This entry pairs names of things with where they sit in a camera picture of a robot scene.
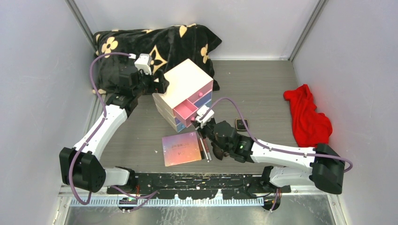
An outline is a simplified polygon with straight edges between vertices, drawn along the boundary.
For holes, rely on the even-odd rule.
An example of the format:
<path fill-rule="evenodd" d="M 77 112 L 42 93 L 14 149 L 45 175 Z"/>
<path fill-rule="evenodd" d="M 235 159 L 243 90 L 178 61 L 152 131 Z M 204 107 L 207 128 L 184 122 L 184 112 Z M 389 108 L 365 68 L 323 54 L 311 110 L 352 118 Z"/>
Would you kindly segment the black square compact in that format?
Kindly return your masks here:
<path fill-rule="evenodd" d="M 245 132 L 249 128 L 248 119 L 236 119 L 235 120 L 235 129 L 239 132 Z"/>

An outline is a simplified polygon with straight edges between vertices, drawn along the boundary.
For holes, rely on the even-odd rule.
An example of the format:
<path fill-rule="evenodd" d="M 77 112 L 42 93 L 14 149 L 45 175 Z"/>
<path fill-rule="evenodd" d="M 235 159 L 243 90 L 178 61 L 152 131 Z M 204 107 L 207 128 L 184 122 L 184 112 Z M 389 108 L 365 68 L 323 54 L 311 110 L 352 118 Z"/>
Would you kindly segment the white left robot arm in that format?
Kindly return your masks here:
<path fill-rule="evenodd" d="M 121 166 L 104 168 L 100 157 L 116 130 L 137 107 L 138 98 L 142 95 L 165 93 L 169 81 L 162 70 L 152 75 L 146 75 L 141 69 L 127 70 L 119 77 L 123 79 L 123 84 L 128 85 L 127 90 L 131 94 L 112 94 L 105 102 L 102 115 L 88 133 L 73 148 L 64 147 L 60 151 L 62 181 L 71 187 L 74 194 L 78 188 L 96 193 L 103 187 L 111 186 L 130 194 L 138 185 L 134 170 Z"/>

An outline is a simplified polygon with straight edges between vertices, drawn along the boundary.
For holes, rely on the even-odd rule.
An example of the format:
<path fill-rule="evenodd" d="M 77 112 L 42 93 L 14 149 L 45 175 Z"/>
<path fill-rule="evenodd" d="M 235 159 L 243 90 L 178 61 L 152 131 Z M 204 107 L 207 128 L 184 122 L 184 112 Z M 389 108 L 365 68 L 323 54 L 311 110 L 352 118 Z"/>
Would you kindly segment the small pink drawer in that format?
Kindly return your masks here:
<path fill-rule="evenodd" d="M 186 99 L 174 107 L 173 112 L 175 117 L 184 124 L 185 127 L 189 127 L 191 125 L 191 119 L 196 116 L 197 110 L 198 107 L 190 100 Z"/>

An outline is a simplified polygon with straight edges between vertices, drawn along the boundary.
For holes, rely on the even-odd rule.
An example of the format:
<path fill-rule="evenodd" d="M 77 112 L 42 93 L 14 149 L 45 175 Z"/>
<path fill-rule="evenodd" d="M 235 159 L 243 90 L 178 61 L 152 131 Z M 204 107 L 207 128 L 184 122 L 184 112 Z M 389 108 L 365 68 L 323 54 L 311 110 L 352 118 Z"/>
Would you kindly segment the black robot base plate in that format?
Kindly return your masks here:
<path fill-rule="evenodd" d="M 273 191 L 263 186 L 259 174 L 215 174 L 215 173 L 137 173 L 133 188 L 122 188 L 129 194 L 155 195 L 159 199 L 214 199 L 218 191 L 224 200 L 253 199 Z"/>

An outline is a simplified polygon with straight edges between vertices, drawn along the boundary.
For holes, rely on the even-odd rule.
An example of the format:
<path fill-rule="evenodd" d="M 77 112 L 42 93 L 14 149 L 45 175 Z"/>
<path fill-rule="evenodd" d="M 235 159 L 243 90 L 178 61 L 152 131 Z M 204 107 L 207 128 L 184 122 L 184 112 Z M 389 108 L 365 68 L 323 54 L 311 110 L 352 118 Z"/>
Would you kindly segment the white pink drawer organizer box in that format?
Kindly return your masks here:
<path fill-rule="evenodd" d="M 174 115 L 173 109 L 184 100 L 190 100 L 198 109 L 212 103 L 214 80 L 190 59 L 186 59 L 165 74 L 169 81 L 166 93 L 154 93 L 156 108 L 161 116 L 176 131 L 187 128 Z"/>

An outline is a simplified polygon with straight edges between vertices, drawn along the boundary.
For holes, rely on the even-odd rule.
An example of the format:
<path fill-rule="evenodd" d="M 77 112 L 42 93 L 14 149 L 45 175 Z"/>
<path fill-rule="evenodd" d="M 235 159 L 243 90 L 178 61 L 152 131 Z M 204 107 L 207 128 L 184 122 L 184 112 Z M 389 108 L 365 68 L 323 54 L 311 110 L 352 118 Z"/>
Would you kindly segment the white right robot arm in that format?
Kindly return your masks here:
<path fill-rule="evenodd" d="M 345 162 L 327 144 L 284 146 L 239 134 L 226 121 L 211 119 L 205 125 L 197 121 L 192 124 L 202 138 L 211 142 L 217 159 L 230 156 L 240 163 L 265 163 L 260 180 L 265 192 L 289 185 L 315 186 L 335 195 L 343 191 Z"/>

